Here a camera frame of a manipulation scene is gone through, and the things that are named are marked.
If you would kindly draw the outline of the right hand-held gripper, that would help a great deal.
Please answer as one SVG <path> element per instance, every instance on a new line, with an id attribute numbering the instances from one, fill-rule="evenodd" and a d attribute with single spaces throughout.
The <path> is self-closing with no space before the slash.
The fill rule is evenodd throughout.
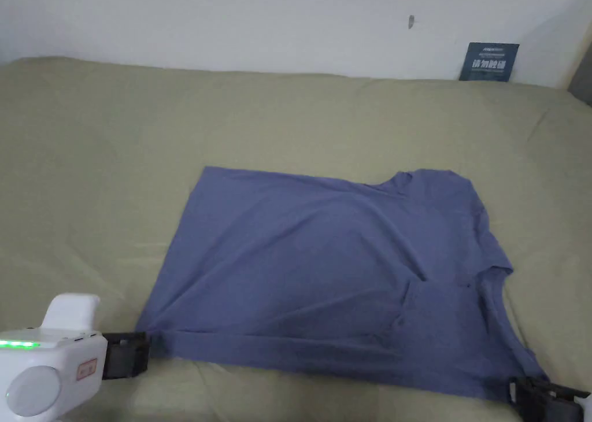
<path id="1" fill-rule="evenodd" d="M 521 421 L 591 421 L 591 392 L 537 377 L 514 377 L 509 398 Z"/>

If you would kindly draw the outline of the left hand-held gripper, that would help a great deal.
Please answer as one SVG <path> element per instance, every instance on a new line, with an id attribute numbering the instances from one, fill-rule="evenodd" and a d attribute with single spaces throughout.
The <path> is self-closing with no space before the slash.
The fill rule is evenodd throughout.
<path id="1" fill-rule="evenodd" d="M 94 328 L 99 303 L 92 294 L 60 294 L 39 327 L 1 333 L 2 421 L 59 421 L 97 394 L 108 349 Z M 124 346 L 123 378 L 147 370 L 146 332 L 110 332 L 109 346 Z"/>

